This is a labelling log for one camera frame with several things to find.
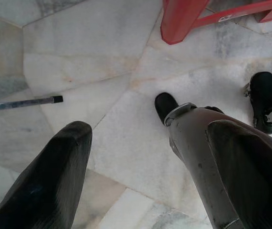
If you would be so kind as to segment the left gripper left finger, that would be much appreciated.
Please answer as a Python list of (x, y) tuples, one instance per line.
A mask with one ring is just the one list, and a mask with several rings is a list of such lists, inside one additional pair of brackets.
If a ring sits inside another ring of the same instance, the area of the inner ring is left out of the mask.
[(75, 121), (62, 128), (0, 203), (0, 229), (71, 229), (91, 144), (88, 123)]

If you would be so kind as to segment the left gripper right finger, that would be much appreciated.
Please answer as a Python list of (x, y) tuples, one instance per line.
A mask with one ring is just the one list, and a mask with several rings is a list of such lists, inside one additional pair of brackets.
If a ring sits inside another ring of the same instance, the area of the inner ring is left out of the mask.
[(210, 123), (207, 137), (244, 229), (272, 229), (272, 147), (257, 134), (227, 120)]

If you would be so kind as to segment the grey left robot leg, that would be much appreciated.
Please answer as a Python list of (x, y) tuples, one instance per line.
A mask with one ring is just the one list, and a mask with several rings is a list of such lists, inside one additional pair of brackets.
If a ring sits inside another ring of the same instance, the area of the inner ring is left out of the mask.
[(272, 137), (222, 113), (214, 107), (178, 105), (169, 93), (155, 98), (155, 109), (168, 128), (170, 146), (185, 164), (199, 192), (213, 229), (244, 229), (222, 183), (209, 146), (208, 125), (227, 120), (261, 137), (272, 147)]

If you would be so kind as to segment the steel clothes rack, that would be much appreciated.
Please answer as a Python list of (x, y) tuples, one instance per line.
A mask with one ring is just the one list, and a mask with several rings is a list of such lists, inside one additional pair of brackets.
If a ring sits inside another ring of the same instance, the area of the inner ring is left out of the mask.
[(0, 110), (41, 105), (41, 104), (56, 104), (56, 103), (62, 103), (62, 102), (63, 102), (63, 96), (57, 95), (57, 96), (51, 96), (46, 98), (40, 98), (40, 99), (0, 103)]

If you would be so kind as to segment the red plastic stool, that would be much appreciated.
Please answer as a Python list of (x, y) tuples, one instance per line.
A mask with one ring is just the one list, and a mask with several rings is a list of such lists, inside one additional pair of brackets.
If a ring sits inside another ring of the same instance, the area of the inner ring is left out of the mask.
[(162, 0), (163, 17), (160, 27), (162, 40), (169, 45), (178, 44), (195, 28), (257, 13), (262, 15), (258, 19), (259, 23), (272, 21), (272, 0), (260, 0), (200, 17), (210, 1)]

